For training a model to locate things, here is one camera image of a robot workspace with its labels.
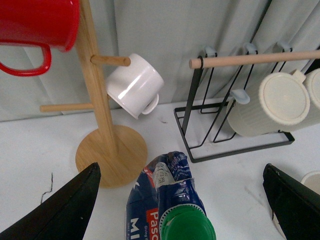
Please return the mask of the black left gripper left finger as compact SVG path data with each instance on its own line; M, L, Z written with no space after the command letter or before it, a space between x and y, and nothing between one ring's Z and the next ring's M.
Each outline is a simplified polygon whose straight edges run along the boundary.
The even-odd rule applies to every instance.
M82 240L101 180L94 162L37 208L0 233L2 240Z

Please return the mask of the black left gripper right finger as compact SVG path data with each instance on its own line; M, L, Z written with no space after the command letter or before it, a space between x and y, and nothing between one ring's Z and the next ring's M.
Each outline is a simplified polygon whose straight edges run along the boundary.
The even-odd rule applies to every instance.
M263 188L269 206L288 240L320 238L320 195L268 163Z

